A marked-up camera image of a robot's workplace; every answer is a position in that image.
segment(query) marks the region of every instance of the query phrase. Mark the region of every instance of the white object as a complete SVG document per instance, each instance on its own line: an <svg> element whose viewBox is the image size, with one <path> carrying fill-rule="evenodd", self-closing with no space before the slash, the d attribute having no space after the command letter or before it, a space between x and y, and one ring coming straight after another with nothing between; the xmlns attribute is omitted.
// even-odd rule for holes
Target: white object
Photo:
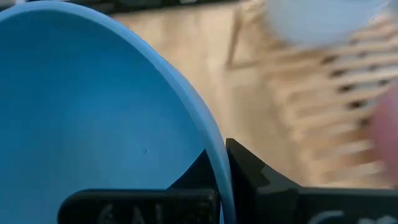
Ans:
<svg viewBox="0 0 398 224"><path fill-rule="evenodd" d="M388 0L268 0L267 19L282 39L301 47L344 40L365 26Z"/></svg>

